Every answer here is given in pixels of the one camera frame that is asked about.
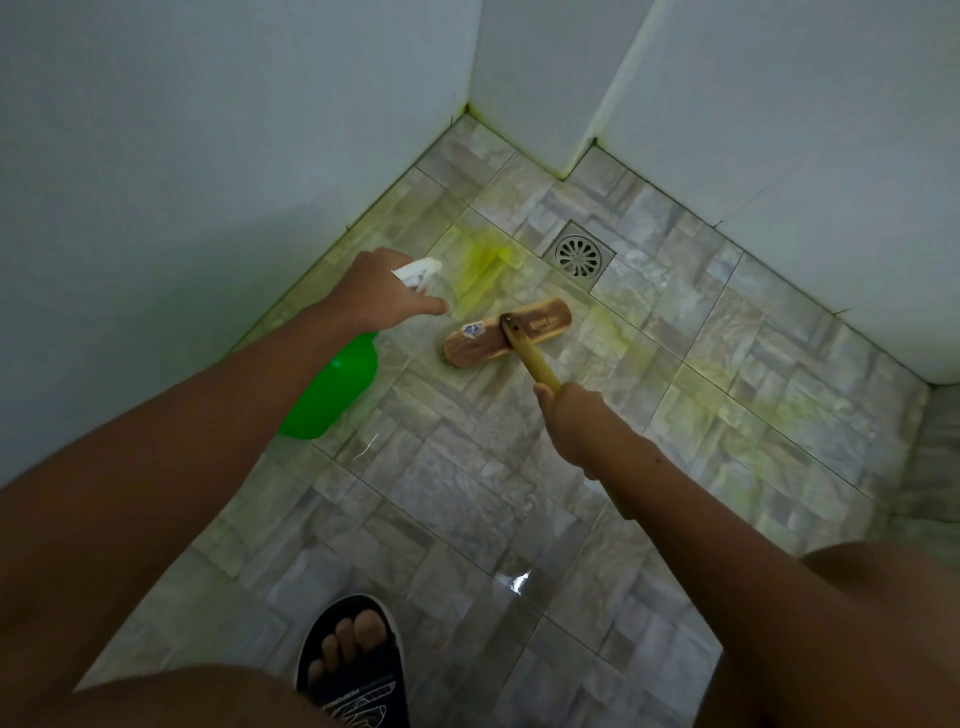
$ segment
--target wooden brush head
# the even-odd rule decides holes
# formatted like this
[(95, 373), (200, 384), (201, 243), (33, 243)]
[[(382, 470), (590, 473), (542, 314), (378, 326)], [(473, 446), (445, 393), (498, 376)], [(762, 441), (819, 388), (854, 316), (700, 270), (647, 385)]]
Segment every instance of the wooden brush head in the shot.
[[(573, 323), (570, 307), (563, 299), (529, 303), (509, 313), (513, 314), (514, 320), (534, 343), (563, 333)], [(460, 369), (503, 356), (512, 350), (500, 328), (499, 315), (464, 324), (444, 340), (446, 360)]]

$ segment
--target tile floor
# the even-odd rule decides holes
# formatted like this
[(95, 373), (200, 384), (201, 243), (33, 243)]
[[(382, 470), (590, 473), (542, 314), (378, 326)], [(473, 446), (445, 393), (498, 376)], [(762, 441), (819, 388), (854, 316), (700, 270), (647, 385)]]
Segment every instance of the tile floor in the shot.
[[(568, 220), (614, 250), (592, 295), (538, 257)], [(457, 325), (561, 296), (543, 345), (793, 554), (862, 536), (926, 387), (610, 158), (558, 182), (463, 117), (249, 338), (361, 250), (444, 263), (450, 313), (382, 333), (377, 379), (319, 440), (277, 438), (87, 676), (198, 662), (286, 676), (318, 610), (394, 610), (415, 725), (686, 725), (720, 645), (635, 523), (551, 448), (515, 357), (445, 365)]]

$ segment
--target slipper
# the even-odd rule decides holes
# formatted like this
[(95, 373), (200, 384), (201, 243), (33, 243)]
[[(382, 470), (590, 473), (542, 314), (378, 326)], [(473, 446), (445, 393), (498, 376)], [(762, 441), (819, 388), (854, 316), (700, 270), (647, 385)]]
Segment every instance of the slipper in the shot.
[[(374, 610), (387, 627), (387, 639), (369, 652), (359, 653), (351, 662), (341, 661), (332, 673), (307, 684), (307, 671), (314, 660), (322, 660), (324, 637), (335, 634), (341, 619), (356, 619), (366, 609)], [(403, 681), (403, 648), (396, 623), (387, 608), (369, 595), (345, 596), (324, 609), (310, 628), (295, 677), (297, 692), (345, 725), (376, 728), (409, 728), (407, 693)]]

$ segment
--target toe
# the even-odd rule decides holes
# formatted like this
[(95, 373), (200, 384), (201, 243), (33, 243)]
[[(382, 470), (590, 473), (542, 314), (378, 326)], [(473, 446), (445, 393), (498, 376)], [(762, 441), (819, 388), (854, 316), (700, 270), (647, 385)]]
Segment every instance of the toe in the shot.
[(344, 655), (344, 662), (348, 663), (357, 656), (357, 641), (353, 635), (353, 620), (341, 619), (336, 629), (337, 642), (340, 643), (340, 651)]
[(369, 652), (387, 641), (387, 625), (373, 609), (365, 609), (353, 621), (353, 632), (357, 644), (364, 652)]
[(324, 676), (324, 663), (322, 660), (314, 660), (306, 671), (306, 682), (309, 685), (314, 680), (319, 680)]
[(324, 669), (327, 672), (333, 672), (340, 666), (340, 649), (337, 638), (333, 635), (327, 635), (321, 642), (320, 649), (324, 653)]

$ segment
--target metal drain cover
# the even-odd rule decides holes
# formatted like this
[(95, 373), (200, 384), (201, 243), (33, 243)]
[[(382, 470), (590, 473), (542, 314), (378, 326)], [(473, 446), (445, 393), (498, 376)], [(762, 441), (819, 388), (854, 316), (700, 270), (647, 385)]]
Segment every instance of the metal drain cover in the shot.
[(589, 290), (615, 253), (572, 220), (547, 248), (543, 258)]

